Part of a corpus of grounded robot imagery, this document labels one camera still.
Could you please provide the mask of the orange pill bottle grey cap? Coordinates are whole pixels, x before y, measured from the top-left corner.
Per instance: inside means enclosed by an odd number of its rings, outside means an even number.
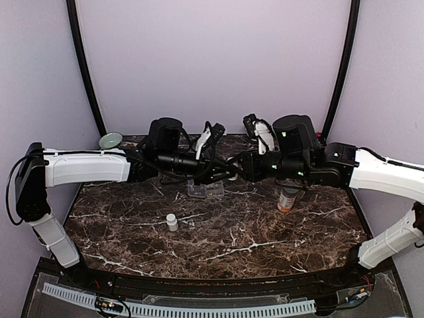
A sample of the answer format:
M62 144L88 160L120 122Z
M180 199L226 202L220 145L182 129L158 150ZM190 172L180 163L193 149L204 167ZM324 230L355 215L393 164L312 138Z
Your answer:
M297 197L297 193L298 189L283 187L280 192L278 209L283 213L290 212Z

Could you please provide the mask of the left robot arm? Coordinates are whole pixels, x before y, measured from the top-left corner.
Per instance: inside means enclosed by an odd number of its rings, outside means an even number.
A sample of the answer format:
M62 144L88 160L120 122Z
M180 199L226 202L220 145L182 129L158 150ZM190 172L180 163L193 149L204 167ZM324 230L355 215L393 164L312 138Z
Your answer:
M79 289L87 289L93 284L93 273L80 264L81 254L52 212L47 190L86 182L143 182L158 174L197 184L230 178L239 169L216 155L224 132L223 125L206 122L195 150L182 150L178 147L180 135L186 133L182 122L163 117L152 121L147 137L132 149L61 151L34 142L8 177L15 183L17 215L58 263L68 268L68 279Z

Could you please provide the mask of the clear plastic pill organizer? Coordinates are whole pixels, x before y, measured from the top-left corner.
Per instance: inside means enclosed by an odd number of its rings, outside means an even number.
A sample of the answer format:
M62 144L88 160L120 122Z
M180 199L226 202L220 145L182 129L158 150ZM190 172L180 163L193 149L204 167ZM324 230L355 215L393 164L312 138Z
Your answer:
M193 180L188 180L187 195L197 199L211 199L214 197L223 197L225 190L222 181L208 185L195 185Z

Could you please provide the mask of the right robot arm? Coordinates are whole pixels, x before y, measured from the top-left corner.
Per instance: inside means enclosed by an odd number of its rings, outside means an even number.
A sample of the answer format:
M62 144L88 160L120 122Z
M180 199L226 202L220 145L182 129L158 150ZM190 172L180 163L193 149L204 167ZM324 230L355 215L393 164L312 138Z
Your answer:
M380 235L349 252L338 281L351 288L387 258L423 240L423 166L380 156L366 147L333 142L323 145L307 115L288 115L246 130L263 146L243 151L227 161L228 171L249 182L266 178L299 180L302 184L341 189L369 189L414 200L412 208Z

